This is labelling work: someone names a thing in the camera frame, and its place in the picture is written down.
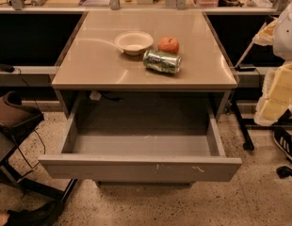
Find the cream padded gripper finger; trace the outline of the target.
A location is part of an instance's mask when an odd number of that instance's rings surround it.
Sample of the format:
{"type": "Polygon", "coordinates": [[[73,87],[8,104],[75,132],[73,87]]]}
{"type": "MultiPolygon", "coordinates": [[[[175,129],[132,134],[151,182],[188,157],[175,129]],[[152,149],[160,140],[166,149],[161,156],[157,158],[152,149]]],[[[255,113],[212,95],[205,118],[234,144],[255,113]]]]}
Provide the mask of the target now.
{"type": "Polygon", "coordinates": [[[275,123],[292,105],[292,61],[277,69],[268,69],[262,96],[256,105],[254,122],[261,126],[275,123]]]}

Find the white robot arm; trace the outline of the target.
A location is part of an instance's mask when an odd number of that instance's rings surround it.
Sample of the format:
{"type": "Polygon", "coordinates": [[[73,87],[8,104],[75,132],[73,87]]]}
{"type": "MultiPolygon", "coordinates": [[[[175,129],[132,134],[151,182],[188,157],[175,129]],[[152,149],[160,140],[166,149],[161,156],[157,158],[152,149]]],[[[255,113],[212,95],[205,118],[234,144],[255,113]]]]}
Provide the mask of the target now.
{"type": "Polygon", "coordinates": [[[271,45],[273,54],[284,60],[278,69],[267,72],[256,106],[254,121],[261,126],[270,126],[292,105],[292,1],[252,41],[261,46],[271,45]]]}

